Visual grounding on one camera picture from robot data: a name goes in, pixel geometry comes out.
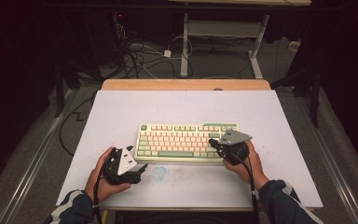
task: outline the keyboard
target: keyboard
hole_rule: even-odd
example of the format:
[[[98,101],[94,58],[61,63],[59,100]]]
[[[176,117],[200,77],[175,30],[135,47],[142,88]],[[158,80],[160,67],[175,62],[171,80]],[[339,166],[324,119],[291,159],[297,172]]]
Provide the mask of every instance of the keyboard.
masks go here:
[[[188,161],[221,163],[211,147],[227,130],[238,130],[232,123],[142,124],[138,130],[134,158],[137,161]]]

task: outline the person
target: person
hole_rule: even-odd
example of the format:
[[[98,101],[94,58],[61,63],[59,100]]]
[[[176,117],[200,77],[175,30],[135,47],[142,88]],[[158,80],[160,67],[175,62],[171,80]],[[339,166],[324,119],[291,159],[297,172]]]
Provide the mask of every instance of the person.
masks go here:
[[[295,190],[289,183],[283,180],[269,180],[265,176],[260,157],[252,142],[247,141],[246,145],[249,148],[249,160],[245,159],[245,163],[248,167],[252,167],[255,189],[258,191],[260,202],[266,208],[270,223],[323,223],[301,204]],[[69,192],[61,205],[51,213],[44,223],[88,223],[93,221],[94,184],[103,162],[108,158],[111,150],[111,147],[108,148],[100,157],[95,169],[89,175],[85,189]],[[236,173],[240,179],[250,183],[250,177],[242,164],[233,166],[226,160],[223,160],[223,164],[229,171]],[[130,186],[127,183],[113,186],[102,179],[98,190],[100,203],[113,194],[129,189]]]

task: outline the white tabletop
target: white tabletop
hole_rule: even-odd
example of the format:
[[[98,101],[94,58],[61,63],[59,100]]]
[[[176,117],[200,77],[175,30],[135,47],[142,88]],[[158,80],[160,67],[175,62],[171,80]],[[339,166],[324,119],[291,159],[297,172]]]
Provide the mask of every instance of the white tabletop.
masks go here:
[[[99,91],[57,204],[83,189],[110,146],[135,146],[143,123],[233,122],[250,134],[270,179],[291,183],[304,206],[322,202],[275,91]],[[223,165],[149,164],[142,181],[113,195],[112,209],[248,210],[249,185]]]

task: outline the sleeve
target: sleeve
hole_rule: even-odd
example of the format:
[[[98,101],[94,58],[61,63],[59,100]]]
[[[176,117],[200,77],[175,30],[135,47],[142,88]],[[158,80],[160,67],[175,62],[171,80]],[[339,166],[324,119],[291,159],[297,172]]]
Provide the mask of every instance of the sleeve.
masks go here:
[[[60,206],[45,220],[45,224],[88,223],[94,220],[92,201],[83,190],[69,192]]]
[[[271,224],[323,223],[298,199],[293,187],[283,180],[270,180],[259,191]]]

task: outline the hand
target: hand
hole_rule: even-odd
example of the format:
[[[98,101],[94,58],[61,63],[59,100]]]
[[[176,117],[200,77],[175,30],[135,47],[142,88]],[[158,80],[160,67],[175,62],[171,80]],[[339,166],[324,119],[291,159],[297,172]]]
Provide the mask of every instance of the hand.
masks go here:
[[[87,194],[91,197],[91,200],[94,202],[94,185],[97,182],[98,174],[100,173],[101,168],[103,167],[104,161],[109,157],[110,152],[112,151],[112,148],[108,148],[104,154],[98,159],[97,165],[95,166],[95,169],[91,171],[91,174],[89,175],[89,180],[87,181],[85,191]],[[106,179],[100,180],[100,185],[98,187],[98,199],[99,203],[106,200],[109,196],[112,194],[120,193],[121,191],[124,191],[126,189],[130,188],[130,184],[124,183],[120,185],[111,185],[109,184]]]
[[[257,190],[260,190],[261,187],[263,187],[267,182],[269,182],[269,179],[263,173],[263,167],[261,166],[260,157],[258,156],[258,153],[255,151],[255,147],[253,146],[252,142],[246,141],[246,145],[249,148],[249,157],[248,158],[251,161],[252,169],[251,169],[251,165],[249,164],[248,158],[246,158],[244,160],[244,162],[246,163],[246,165],[249,167],[249,169],[253,173],[254,181],[255,181],[255,188]],[[223,164],[225,164],[226,169],[236,173],[240,177],[240,179],[244,180],[247,183],[250,183],[249,174],[246,171],[245,167],[243,167],[243,165],[241,163],[233,166],[228,161],[223,160]]]

